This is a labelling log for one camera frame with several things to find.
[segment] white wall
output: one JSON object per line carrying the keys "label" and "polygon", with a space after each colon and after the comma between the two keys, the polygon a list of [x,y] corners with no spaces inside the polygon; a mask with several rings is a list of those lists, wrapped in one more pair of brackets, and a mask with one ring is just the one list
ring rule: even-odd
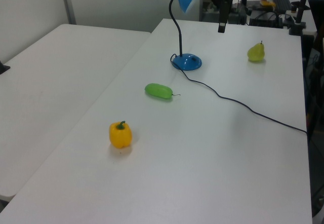
{"label": "white wall", "polygon": [[[170,18],[170,0],[71,0],[76,24],[152,32],[163,18]],[[199,20],[203,0],[183,14],[177,0],[176,19]]]}
{"label": "white wall", "polygon": [[64,23],[63,0],[0,0],[0,61],[7,62]]}

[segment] green cucumber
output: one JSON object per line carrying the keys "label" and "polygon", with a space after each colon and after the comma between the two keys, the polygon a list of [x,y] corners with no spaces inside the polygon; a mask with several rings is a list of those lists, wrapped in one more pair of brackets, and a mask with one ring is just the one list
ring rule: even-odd
{"label": "green cucumber", "polygon": [[170,87],[155,83],[148,84],[145,87],[145,91],[151,96],[156,96],[163,99],[171,99],[173,93]]}

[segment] pear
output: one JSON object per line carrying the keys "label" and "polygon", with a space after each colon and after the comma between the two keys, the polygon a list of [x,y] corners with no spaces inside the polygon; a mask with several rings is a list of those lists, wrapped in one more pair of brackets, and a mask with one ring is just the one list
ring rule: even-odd
{"label": "pear", "polygon": [[248,57],[252,62],[258,62],[264,58],[264,45],[262,41],[248,50]]}

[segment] lamp neck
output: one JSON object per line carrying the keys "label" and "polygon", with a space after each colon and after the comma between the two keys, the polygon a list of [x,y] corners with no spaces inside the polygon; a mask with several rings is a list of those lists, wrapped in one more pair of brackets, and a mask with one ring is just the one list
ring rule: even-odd
{"label": "lamp neck", "polygon": [[180,57],[182,57],[182,36],[181,36],[181,30],[180,30],[180,27],[179,27],[178,23],[176,22],[176,19],[174,18],[173,14],[172,14],[172,10],[171,10],[172,2],[173,2],[173,0],[171,0],[170,1],[170,4],[169,4],[169,13],[170,13],[170,16],[173,19],[174,23],[176,24],[176,26],[178,28],[178,31],[179,31]]}

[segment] yellow bell pepper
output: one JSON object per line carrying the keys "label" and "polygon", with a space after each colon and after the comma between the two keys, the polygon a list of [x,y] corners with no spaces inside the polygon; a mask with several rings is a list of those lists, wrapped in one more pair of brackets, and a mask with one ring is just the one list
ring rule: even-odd
{"label": "yellow bell pepper", "polygon": [[116,148],[129,146],[132,142],[132,132],[125,121],[113,123],[109,127],[109,139]]}

